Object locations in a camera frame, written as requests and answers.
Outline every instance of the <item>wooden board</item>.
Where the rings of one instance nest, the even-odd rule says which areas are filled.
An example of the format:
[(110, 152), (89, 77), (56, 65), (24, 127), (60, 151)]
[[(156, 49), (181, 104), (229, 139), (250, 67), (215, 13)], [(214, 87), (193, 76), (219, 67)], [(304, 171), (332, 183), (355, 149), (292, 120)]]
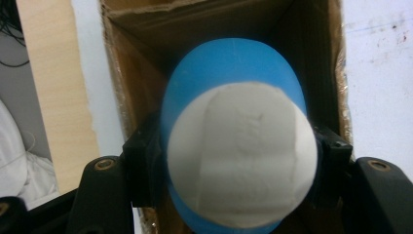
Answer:
[(19, 14), (61, 194), (99, 156), (69, 0), (18, 0)]

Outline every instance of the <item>blue object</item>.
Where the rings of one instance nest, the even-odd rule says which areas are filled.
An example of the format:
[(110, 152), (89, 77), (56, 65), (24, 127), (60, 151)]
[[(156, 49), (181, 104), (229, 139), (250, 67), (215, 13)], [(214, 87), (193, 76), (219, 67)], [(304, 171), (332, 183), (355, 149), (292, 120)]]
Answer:
[[(168, 152), (173, 125), (191, 101), (210, 89), (241, 82), (261, 82), (278, 87), (306, 114), (297, 77), (276, 50), (263, 43), (240, 38), (206, 42), (180, 62), (169, 80), (161, 114), (161, 145), (164, 152)], [(192, 212), (180, 199), (170, 178), (169, 193), (184, 221), (197, 234), (269, 233), (279, 225), (276, 222), (249, 229), (224, 227)]]

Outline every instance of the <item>brass screw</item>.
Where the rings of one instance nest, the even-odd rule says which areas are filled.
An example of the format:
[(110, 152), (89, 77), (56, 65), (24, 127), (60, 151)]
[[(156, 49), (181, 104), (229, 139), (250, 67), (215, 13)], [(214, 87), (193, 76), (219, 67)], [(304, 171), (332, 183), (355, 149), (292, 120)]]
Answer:
[(9, 209), (8, 203), (0, 203), (0, 216), (5, 214), (8, 209)]
[(113, 159), (102, 159), (94, 164), (94, 169), (98, 171), (104, 171), (115, 166), (115, 160)]
[(368, 160), (367, 163), (370, 167), (380, 172), (389, 172), (392, 169), (389, 165), (377, 160)]

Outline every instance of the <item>wire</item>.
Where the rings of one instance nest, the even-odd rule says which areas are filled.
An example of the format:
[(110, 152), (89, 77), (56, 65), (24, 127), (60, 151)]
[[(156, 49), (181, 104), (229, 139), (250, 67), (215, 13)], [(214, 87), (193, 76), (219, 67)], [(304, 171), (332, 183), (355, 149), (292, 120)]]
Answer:
[[(19, 44), (26, 47), (24, 37), (16, 35), (16, 32), (22, 35), (16, 0), (0, 0), (0, 32), (7, 36), (13, 37)], [(9, 64), (0, 60), (0, 64), (12, 68), (22, 67), (28, 63), (30, 63), (30, 60), (27, 60), (21, 64)]]

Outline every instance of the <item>brown cardboard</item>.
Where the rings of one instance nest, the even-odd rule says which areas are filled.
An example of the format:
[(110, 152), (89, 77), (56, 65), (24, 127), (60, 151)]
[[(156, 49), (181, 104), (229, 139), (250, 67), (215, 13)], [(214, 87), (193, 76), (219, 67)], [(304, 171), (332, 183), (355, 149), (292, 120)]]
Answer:
[[(297, 74), (309, 118), (349, 135), (339, 0), (101, 1), (127, 136), (160, 109), (177, 63), (197, 45), (224, 37), (254, 39), (278, 50)], [(168, 196), (156, 213), (143, 212), (160, 233), (190, 233)]]

